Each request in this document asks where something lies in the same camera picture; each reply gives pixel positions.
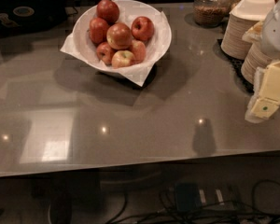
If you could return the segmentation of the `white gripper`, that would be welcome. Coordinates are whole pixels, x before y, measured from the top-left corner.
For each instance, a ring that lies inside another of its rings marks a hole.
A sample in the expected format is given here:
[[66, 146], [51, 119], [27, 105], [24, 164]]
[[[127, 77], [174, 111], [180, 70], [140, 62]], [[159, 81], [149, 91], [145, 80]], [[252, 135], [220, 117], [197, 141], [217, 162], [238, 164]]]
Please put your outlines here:
[[[260, 50], [274, 59], [280, 59], [280, 0], [268, 13], [262, 25]], [[273, 116], [280, 107], [280, 60], [266, 68], [257, 68], [254, 77], [254, 94], [245, 119], [260, 123]]]

